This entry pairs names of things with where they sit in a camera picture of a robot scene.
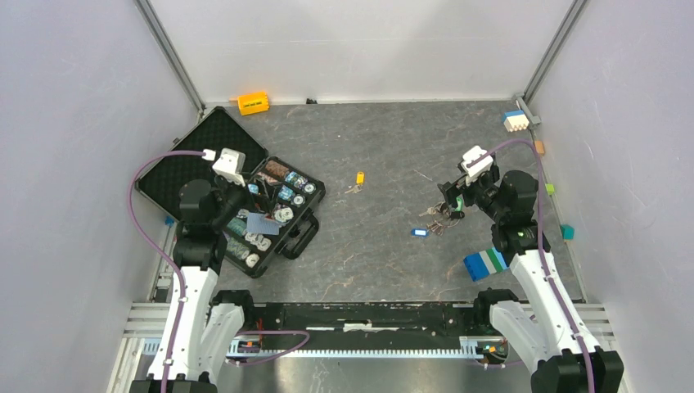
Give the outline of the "keyring with keys bunch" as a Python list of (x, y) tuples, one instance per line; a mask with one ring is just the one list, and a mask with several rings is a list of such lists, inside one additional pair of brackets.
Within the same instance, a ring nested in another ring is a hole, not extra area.
[(457, 226), (466, 214), (460, 203), (451, 207), (446, 202), (441, 201), (434, 206), (427, 207), (418, 216), (428, 218), (430, 222), (421, 228), (413, 228), (411, 230), (413, 237), (442, 236), (446, 229)]

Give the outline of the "key with yellow tag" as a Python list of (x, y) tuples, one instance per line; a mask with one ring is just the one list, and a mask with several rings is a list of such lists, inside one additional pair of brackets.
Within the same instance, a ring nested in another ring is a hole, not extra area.
[(363, 171), (358, 171), (355, 178), (355, 184), (352, 187), (350, 187), (347, 191), (345, 191), (345, 194), (361, 192), (363, 189), (364, 181), (365, 173)]

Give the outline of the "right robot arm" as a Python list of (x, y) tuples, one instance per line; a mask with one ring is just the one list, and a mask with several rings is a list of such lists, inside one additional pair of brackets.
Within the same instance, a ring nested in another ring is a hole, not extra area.
[(438, 189), (449, 207), (462, 201), (492, 219), (493, 245), (534, 311), (529, 317), (510, 290), (488, 289), (475, 299), (475, 328), (507, 339), (529, 370), (533, 392), (617, 392), (624, 363), (615, 350), (601, 347), (581, 319), (534, 219), (538, 180), (521, 170), (501, 175), (493, 167), (473, 181), (462, 176)]

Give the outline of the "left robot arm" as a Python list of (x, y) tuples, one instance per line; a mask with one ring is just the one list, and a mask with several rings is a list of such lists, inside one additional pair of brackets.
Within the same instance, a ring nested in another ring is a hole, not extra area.
[(248, 189), (197, 179), (178, 195), (176, 243), (166, 256), (174, 273), (169, 312), (159, 351), (131, 392), (216, 392), (232, 338), (257, 323), (256, 310), (244, 301), (213, 302), (228, 245), (223, 229), (249, 201)]

